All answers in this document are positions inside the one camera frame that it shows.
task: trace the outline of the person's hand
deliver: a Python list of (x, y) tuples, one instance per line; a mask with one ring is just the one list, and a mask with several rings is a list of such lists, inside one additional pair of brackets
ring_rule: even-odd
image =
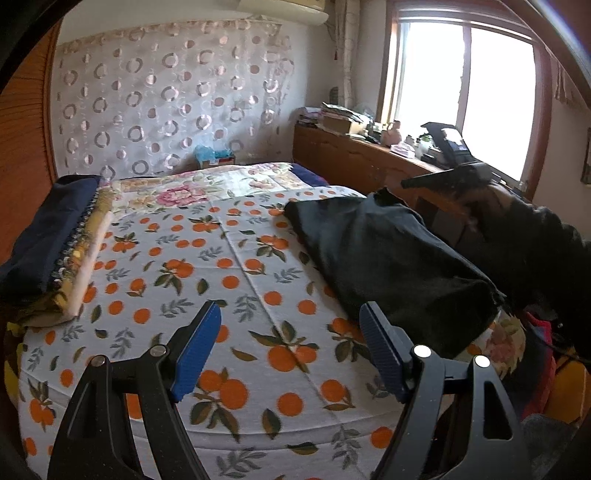
[(511, 203), (516, 198), (506, 187), (494, 183), (480, 189), (468, 190), (463, 195), (460, 195), (456, 201), (462, 206), (471, 209), (477, 206), (480, 211), (501, 216), (509, 210)]

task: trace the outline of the wooden wardrobe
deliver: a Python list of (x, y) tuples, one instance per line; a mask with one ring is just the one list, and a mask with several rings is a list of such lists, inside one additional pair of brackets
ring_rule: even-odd
[(60, 24), (37, 43), (0, 93), (0, 264), (56, 179), (50, 84)]

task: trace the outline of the blue object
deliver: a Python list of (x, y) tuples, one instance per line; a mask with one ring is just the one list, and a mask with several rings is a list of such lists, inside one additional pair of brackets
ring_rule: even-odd
[(292, 173), (298, 177), (304, 183), (310, 185), (310, 187), (326, 187), (328, 183), (322, 177), (316, 175), (316, 173), (302, 167), (297, 163), (291, 164)]
[(374, 301), (359, 309), (359, 326), (386, 390), (406, 403), (414, 389), (413, 343), (402, 328), (390, 324)]
[(170, 387), (170, 393), (177, 403), (195, 389), (197, 379), (212, 351), (222, 324), (222, 312), (217, 303), (211, 302), (205, 312), (202, 310), (199, 311), (194, 320), (198, 321), (199, 317), (201, 317), (201, 321), (176, 362), (174, 381)]
[(209, 162), (210, 164), (216, 163), (216, 153), (211, 147), (206, 147), (205, 145), (197, 145), (193, 150), (193, 154), (199, 162), (199, 166), (203, 167), (204, 162)]
[(229, 148), (215, 151), (216, 158), (234, 158), (234, 152)]

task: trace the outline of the wooden dresser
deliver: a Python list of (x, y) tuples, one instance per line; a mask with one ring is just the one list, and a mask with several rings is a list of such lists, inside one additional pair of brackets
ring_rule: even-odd
[(458, 204), (431, 190), (401, 189), (400, 180), (441, 169), (396, 155), (389, 148), (296, 125), (293, 157), (330, 184), (350, 187), (363, 194), (388, 186), (415, 210), (420, 211), (426, 201), (452, 215), (461, 218), (466, 215)]

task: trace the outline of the window frame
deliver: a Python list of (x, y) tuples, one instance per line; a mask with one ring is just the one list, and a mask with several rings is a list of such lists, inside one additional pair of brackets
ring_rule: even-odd
[(472, 55), (472, 28), (493, 31), (507, 35), (517, 40), (526, 41), (533, 46), (535, 64), (535, 99), (534, 115), (530, 134), (530, 143), (525, 158), (524, 168), (520, 179), (512, 179), (506, 174), (493, 168), (500, 177), (512, 187), (522, 191), (523, 196), (532, 200), (540, 181), (541, 171), (544, 165), (551, 120), (551, 67), (550, 56), (545, 47), (538, 41), (535, 34), (516, 17), (506, 17), (498, 11), (472, 7), (472, 12), (467, 11), (466, 5), (443, 6), (440, 9), (426, 4), (421, 6), (419, 2), (413, 2), (411, 7), (405, 7), (408, 3), (403, 1), (395, 3), (387, 2), (387, 34), (384, 42), (384, 62), (379, 93), (378, 113), (376, 118), (383, 124), (392, 122), (400, 108), (404, 78), (405, 42), (408, 35), (408, 25), (412, 22), (436, 22), (461, 25), (464, 32), (464, 69), (462, 75), (462, 87), (458, 102), (456, 126), (462, 132), (468, 100), (470, 85), (470, 67)]

